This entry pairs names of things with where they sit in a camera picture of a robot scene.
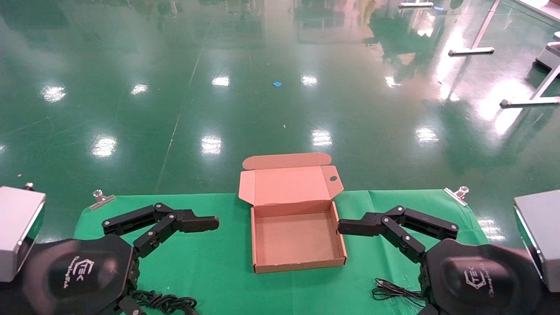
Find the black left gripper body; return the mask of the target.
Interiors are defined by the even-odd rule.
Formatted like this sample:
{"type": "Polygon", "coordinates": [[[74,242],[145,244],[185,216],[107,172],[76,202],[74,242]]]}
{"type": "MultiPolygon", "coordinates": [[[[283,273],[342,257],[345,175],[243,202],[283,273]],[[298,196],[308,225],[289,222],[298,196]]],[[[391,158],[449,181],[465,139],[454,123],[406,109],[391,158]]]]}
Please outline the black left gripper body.
{"type": "Polygon", "coordinates": [[[36,245],[20,270],[20,314],[119,315],[136,271],[134,249],[113,234],[36,245]]]}

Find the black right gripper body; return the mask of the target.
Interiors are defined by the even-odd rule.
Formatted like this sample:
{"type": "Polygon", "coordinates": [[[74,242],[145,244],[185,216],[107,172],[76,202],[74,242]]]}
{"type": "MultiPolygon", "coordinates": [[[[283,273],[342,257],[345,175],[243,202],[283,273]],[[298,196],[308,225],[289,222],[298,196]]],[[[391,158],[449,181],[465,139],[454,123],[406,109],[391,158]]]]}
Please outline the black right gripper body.
{"type": "Polygon", "coordinates": [[[545,286],[525,250],[445,239],[420,265],[421,293],[440,315],[536,315],[545,286]]]}

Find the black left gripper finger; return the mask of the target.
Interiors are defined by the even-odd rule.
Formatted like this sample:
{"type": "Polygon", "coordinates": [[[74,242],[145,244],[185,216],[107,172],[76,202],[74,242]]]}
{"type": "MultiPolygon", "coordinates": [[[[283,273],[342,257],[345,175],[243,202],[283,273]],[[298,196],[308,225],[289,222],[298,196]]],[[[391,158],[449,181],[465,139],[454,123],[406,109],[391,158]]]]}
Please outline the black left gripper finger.
{"type": "Polygon", "coordinates": [[[177,231],[215,231],[219,225],[218,217],[198,217],[191,209],[176,210],[163,203],[145,206],[102,223],[105,235],[122,236],[148,227],[148,230],[133,242],[136,257],[143,259],[177,231]]]}
{"type": "Polygon", "coordinates": [[[118,307],[125,315],[145,315],[146,313],[132,297],[125,296],[118,302],[118,307]]]}

